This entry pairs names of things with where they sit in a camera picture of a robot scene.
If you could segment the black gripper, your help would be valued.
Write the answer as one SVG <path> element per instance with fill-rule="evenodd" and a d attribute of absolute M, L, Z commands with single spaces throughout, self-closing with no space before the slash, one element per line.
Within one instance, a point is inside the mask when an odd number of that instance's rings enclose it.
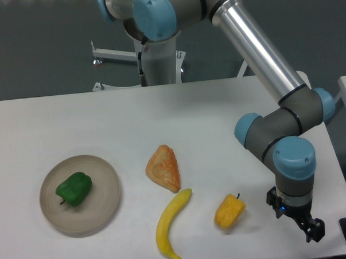
<path fill-rule="evenodd" d="M 319 242 L 325 236 L 325 222 L 310 215 L 313 194 L 299 197 L 278 195 L 276 187 L 267 192 L 266 203 L 275 211 L 276 218 L 285 215 L 295 220 L 298 227 L 306 234 L 306 242 Z"/>

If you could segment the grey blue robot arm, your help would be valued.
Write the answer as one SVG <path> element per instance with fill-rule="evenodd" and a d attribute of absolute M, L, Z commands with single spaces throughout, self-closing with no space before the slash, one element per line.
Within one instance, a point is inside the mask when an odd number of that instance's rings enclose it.
<path fill-rule="evenodd" d="M 173 40 L 204 19 L 221 28 L 258 79 L 278 102 L 267 116 L 244 115 L 234 134 L 275 175 L 266 202 L 277 217 L 294 219 L 307 241 L 325 236 L 324 222 L 310 215 L 316 153 L 302 134 L 333 116 L 335 102 L 321 88 L 309 88 L 246 11 L 242 0 L 96 0 L 107 22 L 120 20 L 139 42 L 136 62 L 143 87 L 177 81 L 176 52 L 144 51 Z"/>

